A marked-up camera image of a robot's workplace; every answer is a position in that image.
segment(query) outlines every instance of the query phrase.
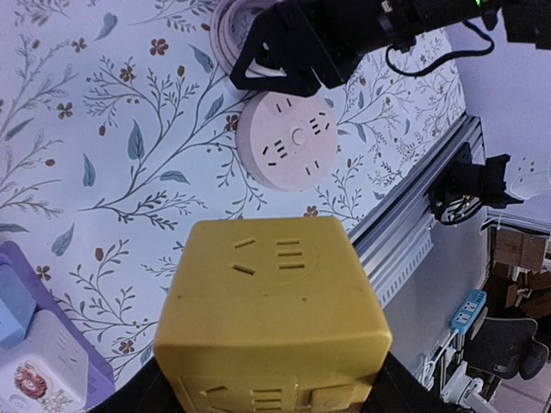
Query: white box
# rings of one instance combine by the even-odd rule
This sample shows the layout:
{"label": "white box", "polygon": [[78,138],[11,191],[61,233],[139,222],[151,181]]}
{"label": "white box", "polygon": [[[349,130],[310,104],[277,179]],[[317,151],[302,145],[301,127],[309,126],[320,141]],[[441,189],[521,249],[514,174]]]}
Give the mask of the white box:
{"label": "white box", "polygon": [[34,315],[27,338],[0,352],[0,413],[73,413],[86,404],[88,355],[52,312]]}

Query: blue power strip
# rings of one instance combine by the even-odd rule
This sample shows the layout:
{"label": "blue power strip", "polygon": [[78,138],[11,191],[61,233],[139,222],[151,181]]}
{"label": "blue power strip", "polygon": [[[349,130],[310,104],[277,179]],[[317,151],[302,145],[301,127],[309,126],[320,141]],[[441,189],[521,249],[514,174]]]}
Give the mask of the blue power strip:
{"label": "blue power strip", "polygon": [[467,334],[476,318],[484,308],[486,303],[486,293],[481,290],[473,290],[467,300],[461,306],[461,309],[451,320],[452,330],[458,330],[461,336]]}

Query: white cable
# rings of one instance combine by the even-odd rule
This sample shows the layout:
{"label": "white cable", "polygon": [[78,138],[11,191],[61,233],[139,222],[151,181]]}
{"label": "white cable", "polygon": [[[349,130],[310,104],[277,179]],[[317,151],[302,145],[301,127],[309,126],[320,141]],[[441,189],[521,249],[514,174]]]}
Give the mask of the white cable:
{"label": "white cable", "polygon": [[[230,74],[238,61],[241,50],[234,39],[235,19],[239,12],[251,9],[267,9],[279,0],[220,0],[213,12],[210,30],[210,43],[214,56],[222,70]],[[281,71],[263,67],[252,62],[247,77],[280,77]]]}
{"label": "white cable", "polygon": [[448,340],[446,340],[446,342],[442,345],[442,348],[440,349],[436,357],[434,357],[432,360],[430,360],[429,356],[424,357],[424,365],[423,365],[423,372],[422,372],[423,376],[420,381],[421,381],[421,385],[425,389],[430,390],[434,385],[434,379],[432,376],[434,376],[434,372],[436,370],[436,364],[443,356],[443,354],[446,351],[448,351],[449,345],[458,334],[459,334],[459,330],[454,330],[451,336],[449,336]]}
{"label": "white cable", "polygon": [[498,226],[497,226],[497,229],[498,231],[501,229],[501,219],[503,218],[503,214],[501,213],[498,217],[493,217],[493,218],[490,218],[490,219],[487,219],[483,224],[482,226],[480,227],[480,233],[482,233],[484,230],[482,230],[482,228],[485,228],[486,225],[490,224],[491,222],[497,220],[498,221]]}

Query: purple box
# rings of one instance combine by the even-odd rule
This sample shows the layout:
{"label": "purple box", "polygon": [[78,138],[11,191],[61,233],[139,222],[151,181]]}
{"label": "purple box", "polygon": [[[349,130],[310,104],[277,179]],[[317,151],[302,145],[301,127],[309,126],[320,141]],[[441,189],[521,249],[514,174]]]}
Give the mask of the purple box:
{"label": "purple box", "polygon": [[46,290],[36,276],[33,268],[23,255],[16,243],[11,241],[0,244],[0,264],[9,264],[15,270],[25,287],[36,300],[37,310],[53,312],[59,321],[69,330],[75,339],[88,353],[90,360],[88,370],[88,397],[86,410],[97,406],[115,393],[113,368],[97,352],[97,350],[78,331],[75,324],[65,315],[61,307],[55,302],[52,295]]}

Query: floral wallpaper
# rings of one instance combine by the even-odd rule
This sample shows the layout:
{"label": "floral wallpaper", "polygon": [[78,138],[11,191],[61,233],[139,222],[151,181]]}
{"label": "floral wallpaper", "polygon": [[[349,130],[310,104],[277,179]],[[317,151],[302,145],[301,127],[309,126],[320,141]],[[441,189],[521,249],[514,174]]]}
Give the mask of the floral wallpaper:
{"label": "floral wallpaper", "polygon": [[[367,56],[321,93],[338,119],[332,173],[275,193],[234,144],[254,96],[210,51],[216,0],[5,0],[0,15],[0,237],[18,242],[124,385],[152,338],[191,226],[334,215],[353,228],[465,108],[454,63],[423,78]],[[395,53],[417,70],[444,32]]]}

